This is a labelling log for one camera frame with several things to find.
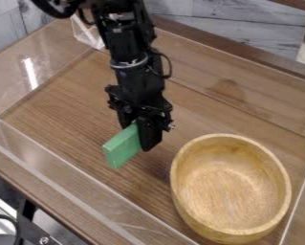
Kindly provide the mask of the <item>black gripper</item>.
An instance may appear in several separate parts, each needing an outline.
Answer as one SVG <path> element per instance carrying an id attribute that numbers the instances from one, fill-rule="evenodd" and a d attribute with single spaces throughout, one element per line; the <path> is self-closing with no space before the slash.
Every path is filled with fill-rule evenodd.
<path id="1" fill-rule="evenodd" d="M 121 128 L 137 121 L 138 142 L 149 151 L 162 140 L 162 130 L 169 131 L 172 105 L 164 98 L 165 79 L 160 58 L 130 62 L 112 60 L 109 67 L 117 83 L 108 85 L 108 106 L 117 113 Z"/>

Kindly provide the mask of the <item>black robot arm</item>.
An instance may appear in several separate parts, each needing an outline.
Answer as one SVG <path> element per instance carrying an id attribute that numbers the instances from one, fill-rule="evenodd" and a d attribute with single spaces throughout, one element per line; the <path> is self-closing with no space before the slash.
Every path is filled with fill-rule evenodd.
<path id="1" fill-rule="evenodd" d="M 144 1 L 30 1 L 44 13 L 58 19 L 90 12 L 92 17 L 81 21 L 97 27 L 117 80 L 105 88 L 108 106 L 116 111 L 122 127 L 137 126 L 140 147 L 150 150 L 161 142 L 172 123 L 172 105 L 164 98 L 172 68 L 162 66 L 168 57 L 152 46 L 154 25 Z"/>

